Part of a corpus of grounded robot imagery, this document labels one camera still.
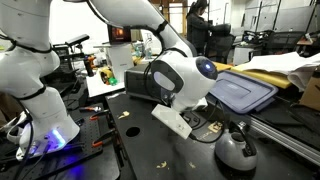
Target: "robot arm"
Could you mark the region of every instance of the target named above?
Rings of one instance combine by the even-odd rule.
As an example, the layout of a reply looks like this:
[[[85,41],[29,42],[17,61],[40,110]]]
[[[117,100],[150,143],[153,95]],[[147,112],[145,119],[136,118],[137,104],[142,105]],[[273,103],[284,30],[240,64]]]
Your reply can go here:
[[[164,51],[151,71],[160,86],[175,94],[172,108],[163,113],[168,115],[169,111],[175,112],[178,115],[175,125],[184,129],[184,120],[179,113],[197,106],[215,82],[214,76],[208,78],[208,72],[199,69],[200,66],[206,67],[209,61],[195,58],[194,47],[178,35],[148,0],[67,1],[86,2],[105,23],[124,28],[147,29],[161,40]],[[31,144],[36,144],[33,147],[33,157],[42,155],[49,142],[52,146],[48,153],[59,151],[80,131],[67,114],[58,91],[45,87],[39,80],[59,66],[59,58],[50,45],[50,4],[51,0],[0,0],[0,29],[8,36],[7,39],[15,43],[12,51],[0,55],[0,74],[5,77],[0,80],[0,91],[21,101],[30,113],[34,127],[33,131],[27,124],[19,134],[18,160],[27,157],[24,155]],[[166,121],[165,115],[157,117],[162,122]],[[188,125],[185,129],[188,130],[183,131],[184,138],[191,132]]]
[[[171,108],[158,105],[152,114],[186,139],[191,128],[179,114],[207,105],[204,96],[217,78],[213,63],[205,57],[194,57],[196,51],[193,45],[182,38],[148,0],[65,1],[86,1],[94,14],[105,23],[130,29],[147,29],[159,38],[163,51],[151,65],[152,78],[173,93],[174,97]]]

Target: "kettle handle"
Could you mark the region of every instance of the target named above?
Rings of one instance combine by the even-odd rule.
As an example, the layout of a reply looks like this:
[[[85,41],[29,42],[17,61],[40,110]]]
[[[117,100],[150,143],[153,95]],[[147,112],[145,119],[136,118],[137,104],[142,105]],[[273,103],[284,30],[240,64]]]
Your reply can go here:
[[[245,148],[242,150],[245,157],[249,156],[255,156],[257,154],[257,149],[254,145],[254,143],[247,138],[246,133],[244,131],[245,126],[247,125],[245,122],[240,122],[239,124],[236,124],[235,122],[231,121],[235,124],[235,127],[240,131],[240,134],[242,135],[244,141],[246,142]]]

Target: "green object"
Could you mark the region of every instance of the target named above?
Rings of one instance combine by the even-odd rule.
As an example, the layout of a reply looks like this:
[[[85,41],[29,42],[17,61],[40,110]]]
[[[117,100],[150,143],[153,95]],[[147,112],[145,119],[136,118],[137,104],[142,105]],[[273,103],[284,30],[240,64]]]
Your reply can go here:
[[[118,83],[118,80],[116,78],[110,78],[109,79],[109,83],[111,86],[114,86]]]

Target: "hair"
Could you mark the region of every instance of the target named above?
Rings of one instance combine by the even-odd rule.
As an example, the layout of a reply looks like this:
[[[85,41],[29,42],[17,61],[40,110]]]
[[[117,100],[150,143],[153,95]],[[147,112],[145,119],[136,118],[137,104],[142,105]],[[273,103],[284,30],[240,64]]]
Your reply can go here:
[[[193,2],[191,4],[191,7],[190,7],[190,10],[186,16],[186,18],[190,15],[190,14],[193,14],[193,13],[196,13],[198,12],[199,9],[205,9],[208,7],[208,2],[207,0],[197,0],[197,2]]]

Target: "desk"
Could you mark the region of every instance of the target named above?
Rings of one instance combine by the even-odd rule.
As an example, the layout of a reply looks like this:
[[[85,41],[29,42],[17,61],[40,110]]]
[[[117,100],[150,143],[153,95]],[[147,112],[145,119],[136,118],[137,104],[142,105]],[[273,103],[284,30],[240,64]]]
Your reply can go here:
[[[93,106],[103,107],[102,104],[94,104]],[[73,119],[87,117],[93,115],[94,112],[80,113],[79,110],[70,112]],[[99,129],[101,134],[109,130],[106,118],[99,118]],[[60,172],[56,176],[52,176],[49,180],[115,180],[120,176],[116,154],[112,142],[107,143],[103,147],[102,154],[82,162],[70,169]]]
[[[127,95],[107,101],[137,179],[227,179],[215,161],[214,145],[183,140],[172,133],[159,120],[152,118],[154,105],[150,101]],[[118,119],[124,111],[130,112],[130,115]],[[131,127],[138,127],[140,133],[127,136],[130,135],[127,130]],[[252,179],[311,179],[312,172],[302,164],[289,159],[272,145],[264,145],[257,140],[254,142],[259,157]],[[167,166],[157,168],[164,161]]]

